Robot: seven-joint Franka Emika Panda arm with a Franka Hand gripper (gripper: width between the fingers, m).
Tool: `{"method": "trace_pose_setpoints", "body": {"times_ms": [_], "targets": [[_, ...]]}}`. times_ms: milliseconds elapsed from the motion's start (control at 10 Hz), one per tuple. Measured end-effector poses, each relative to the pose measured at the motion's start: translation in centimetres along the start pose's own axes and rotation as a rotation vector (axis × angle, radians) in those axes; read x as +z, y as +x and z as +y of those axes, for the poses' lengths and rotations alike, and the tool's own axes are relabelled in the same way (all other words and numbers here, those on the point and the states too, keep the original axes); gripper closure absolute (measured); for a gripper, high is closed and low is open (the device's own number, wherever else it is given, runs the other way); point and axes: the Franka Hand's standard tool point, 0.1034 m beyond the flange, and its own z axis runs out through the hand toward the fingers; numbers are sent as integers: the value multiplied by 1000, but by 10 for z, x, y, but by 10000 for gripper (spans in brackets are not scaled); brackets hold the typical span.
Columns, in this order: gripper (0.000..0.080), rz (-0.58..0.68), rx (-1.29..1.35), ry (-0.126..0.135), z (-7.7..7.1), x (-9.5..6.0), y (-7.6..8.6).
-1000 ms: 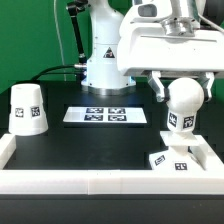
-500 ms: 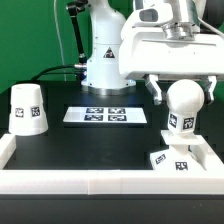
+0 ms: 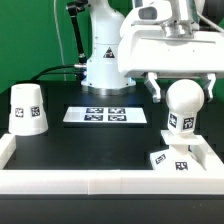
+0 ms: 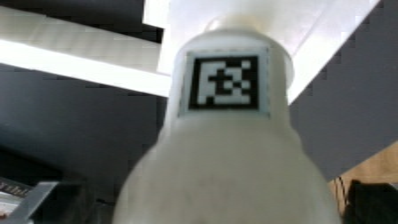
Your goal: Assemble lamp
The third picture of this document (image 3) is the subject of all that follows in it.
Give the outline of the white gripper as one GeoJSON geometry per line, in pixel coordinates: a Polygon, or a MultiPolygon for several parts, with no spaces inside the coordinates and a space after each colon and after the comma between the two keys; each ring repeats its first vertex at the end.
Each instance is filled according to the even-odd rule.
{"type": "Polygon", "coordinates": [[[207,102],[213,100],[216,75],[224,78],[224,35],[196,31],[192,39],[166,38],[159,26],[134,26],[118,46],[118,70],[124,77],[140,78],[154,103],[161,101],[160,77],[201,75],[207,102]]]}

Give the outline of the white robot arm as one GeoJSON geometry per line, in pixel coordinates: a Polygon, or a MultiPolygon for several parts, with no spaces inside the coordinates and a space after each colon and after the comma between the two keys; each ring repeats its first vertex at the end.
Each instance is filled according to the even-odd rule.
{"type": "Polygon", "coordinates": [[[133,0],[126,16],[108,0],[88,0],[92,55],[87,60],[85,89],[117,95],[142,78],[159,102],[159,79],[204,79],[206,92],[224,78],[224,30],[202,31],[204,0],[133,0]]]}

